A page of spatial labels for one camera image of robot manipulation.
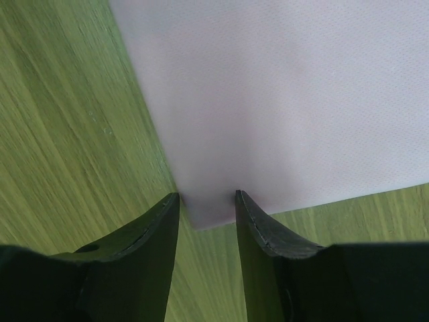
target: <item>table surface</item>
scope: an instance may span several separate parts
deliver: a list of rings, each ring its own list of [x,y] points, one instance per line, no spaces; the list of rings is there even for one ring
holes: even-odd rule
[[[72,252],[175,190],[107,0],[0,3],[0,243]],[[429,184],[275,215],[320,244],[428,239]],[[235,225],[182,211],[166,321],[246,321]]]

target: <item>white paper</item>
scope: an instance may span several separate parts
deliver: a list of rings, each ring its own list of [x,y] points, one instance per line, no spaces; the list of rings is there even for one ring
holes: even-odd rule
[[[195,228],[429,182],[429,1],[111,7]]]

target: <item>wooden table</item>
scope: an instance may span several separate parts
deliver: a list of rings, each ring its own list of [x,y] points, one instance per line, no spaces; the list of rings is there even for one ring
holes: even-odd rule
[[[71,252],[175,190],[107,0],[0,3],[0,120],[1,243]],[[424,185],[275,217],[321,244],[416,240],[427,209]],[[182,213],[166,321],[246,321],[235,226]]]

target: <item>wood grain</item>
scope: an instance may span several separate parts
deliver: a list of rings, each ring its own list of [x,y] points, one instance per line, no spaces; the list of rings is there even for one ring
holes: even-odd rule
[[[70,252],[175,190],[105,0],[0,2],[0,242]],[[429,186],[288,214],[322,244],[428,238]],[[166,321],[246,321],[235,225],[182,212]]]

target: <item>screw hole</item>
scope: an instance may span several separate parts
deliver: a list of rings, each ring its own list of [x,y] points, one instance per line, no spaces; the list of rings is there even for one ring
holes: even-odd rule
[[[89,244],[89,245],[85,245],[82,246],[81,248],[79,248],[78,250],[75,251],[75,253],[88,253],[88,252],[93,252],[97,249],[99,249],[100,246],[96,245],[96,244]]]

